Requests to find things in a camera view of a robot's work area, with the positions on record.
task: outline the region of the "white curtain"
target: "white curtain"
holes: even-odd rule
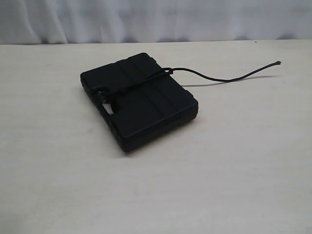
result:
[[[312,39],[312,0],[0,0],[0,43]]]

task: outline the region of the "black rubber case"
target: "black rubber case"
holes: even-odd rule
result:
[[[198,102],[170,75],[113,95],[160,70],[153,58],[141,53],[80,75],[84,90],[125,152],[191,121],[197,115]],[[108,114],[102,105],[104,102],[111,104],[113,114]]]

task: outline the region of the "white table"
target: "white table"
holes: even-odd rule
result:
[[[83,71],[145,51],[199,102],[129,156]],[[1,234],[312,233],[312,40],[0,46]]]

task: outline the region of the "black plastic case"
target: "black plastic case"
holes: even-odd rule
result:
[[[153,58],[141,53],[80,75],[84,90],[125,152],[191,121],[197,115],[198,102],[170,75],[138,85],[122,95],[109,95],[140,83],[160,70]],[[104,101],[111,104],[113,114],[108,114],[103,107]]]

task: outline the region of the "black box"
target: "black box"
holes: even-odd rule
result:
[[[191,121],[197,115],[198,102],[170,75],[119,92],[160,71],[161,67],[153,58],[141,53],[80,75],[84,90],[125,152]],[[111,104],[113,114],[108,114],[102,105],[104,102]]]

